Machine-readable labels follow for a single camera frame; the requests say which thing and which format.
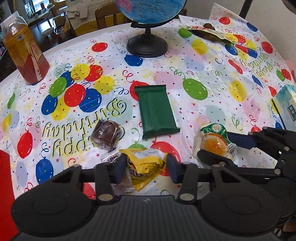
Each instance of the tissue box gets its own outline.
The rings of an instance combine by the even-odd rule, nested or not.
[[[272,100],[286,129],[296,131],[296,87],[285,85]]]

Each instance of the black pole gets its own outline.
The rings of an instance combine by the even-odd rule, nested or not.
[[[242,6],[241,12],[239,14],[239,16],[241,18],[243,18],[243,19],[246,18],[252,2],[253,2],[253,0],[245,0],[244,5]]]

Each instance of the wrapped brownie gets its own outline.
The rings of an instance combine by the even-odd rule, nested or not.
[[[100,149],[112,150],[116,146],[120,132],[116,122],[99,120],[91,134],[91,141]]]

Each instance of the floor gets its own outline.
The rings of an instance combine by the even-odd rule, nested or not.
[[[49,19],[51,25],[55,27],[53,24],[53,18]],[[48,22],[46,19],[44,21],[40,22],[39,29],[37,28],[37,25],[34,25],[30,27],[30,30],[35,38],[36,43],[40,47],[42,52],[45,52],[46,50],[49,50],[55,46],[58,45],[57,39],[49,36],[48,38],[44,38],[41,33],[48,28],[50,28]],[[13,71],[16,70],[16,66],[13,63],[12,59],[9,56],[8,51],[3,55],[1,61],[0,61],[0,82],[4,80],[8,75],[10,75]]]

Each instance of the yellow package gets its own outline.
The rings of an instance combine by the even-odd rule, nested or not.
[[[128,169],[134,188],[140,191],[166,167],[167,153],[157,149],[121,149],[128,156]]]

